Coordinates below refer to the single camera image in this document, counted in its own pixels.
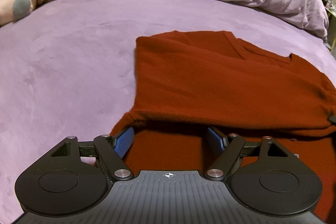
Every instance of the plush toy leg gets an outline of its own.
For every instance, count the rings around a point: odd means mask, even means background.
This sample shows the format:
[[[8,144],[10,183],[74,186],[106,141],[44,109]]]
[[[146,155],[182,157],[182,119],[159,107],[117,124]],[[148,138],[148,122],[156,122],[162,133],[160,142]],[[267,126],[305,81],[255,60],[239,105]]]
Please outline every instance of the plush toy leg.
[[[13,2],[14,20],[19,20],[29,15],[30,6],[31,6],[30,0],[14,0]]]

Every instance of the garment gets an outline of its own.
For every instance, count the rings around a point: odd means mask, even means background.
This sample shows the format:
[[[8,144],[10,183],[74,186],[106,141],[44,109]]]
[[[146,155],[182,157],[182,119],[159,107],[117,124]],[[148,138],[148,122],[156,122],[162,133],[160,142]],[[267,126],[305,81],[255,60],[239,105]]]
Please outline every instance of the garment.
[[[169,32],[136,41],[136,98],[112,130],[149,121],[277,130],[336,131],[336,90],[295,54],[282,57],[231,32]]]

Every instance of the bed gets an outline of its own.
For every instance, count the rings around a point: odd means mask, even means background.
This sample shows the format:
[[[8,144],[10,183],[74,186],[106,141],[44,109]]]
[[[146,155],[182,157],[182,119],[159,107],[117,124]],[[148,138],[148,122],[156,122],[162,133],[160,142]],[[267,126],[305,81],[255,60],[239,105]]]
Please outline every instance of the bed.
[[[336,61],[324,45],[321,0],[38,0],[28,17],[0,29],[0,223],[22,213],[14,193],[20,173],[69,135],[90,141],[110,133],[135,97],[134,48],[140,36],[178,30],[226,30],[281,56],[299,55],[336,85]],[[260,138],[258,133],[249,139]],[[316,214],[335,223],[333,135],[280,141],[323,182]],[[164,142],[167,135],[153,143]],[[195,139],[178,168],[202,169]],[[163,148],[169,158],[176,150]],[[164,168],[148,149],[146,163]]]

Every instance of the gray ribbed plate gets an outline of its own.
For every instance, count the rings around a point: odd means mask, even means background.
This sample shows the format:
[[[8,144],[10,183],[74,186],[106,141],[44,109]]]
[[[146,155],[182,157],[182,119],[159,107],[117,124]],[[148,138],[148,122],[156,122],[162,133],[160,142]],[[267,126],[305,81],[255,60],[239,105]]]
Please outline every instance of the gray ribbed plate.
[[[17,224],[322,224],[312,213],[288,218],[259,215],[238,203],[226,185],[197,171],[141,171],[116,182],[95,207],[68,217],[26,213]]]

